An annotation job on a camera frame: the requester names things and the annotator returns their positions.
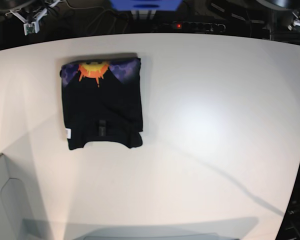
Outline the black power strip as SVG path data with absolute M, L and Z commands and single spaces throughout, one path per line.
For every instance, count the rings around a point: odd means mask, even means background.
M 163 23 L 158 31 L 163 33 L 223 34 L 226 32 L 226 28 L 226 25 L 222 23 L 174 21 Z

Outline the blue box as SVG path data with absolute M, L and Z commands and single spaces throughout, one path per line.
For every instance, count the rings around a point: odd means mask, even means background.
M 110 0 L 118 11 L 156 10 L 176 11 L 182 0 Z

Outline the black T-shirt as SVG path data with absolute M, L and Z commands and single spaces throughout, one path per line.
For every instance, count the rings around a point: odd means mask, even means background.
M 77 60 L 60 68 L 68 148 L 89 142 L 113 142 L 127 148 L 143 144 L 140 90 L 141 59 L 137 55 Z

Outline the white T-shirt label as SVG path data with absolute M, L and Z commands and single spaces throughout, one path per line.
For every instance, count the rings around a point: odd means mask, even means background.
M 66 138 L 70 140 L 72 138 L 72 130 L 70 128 L 66 128 L 65 132 L 66 132 Z

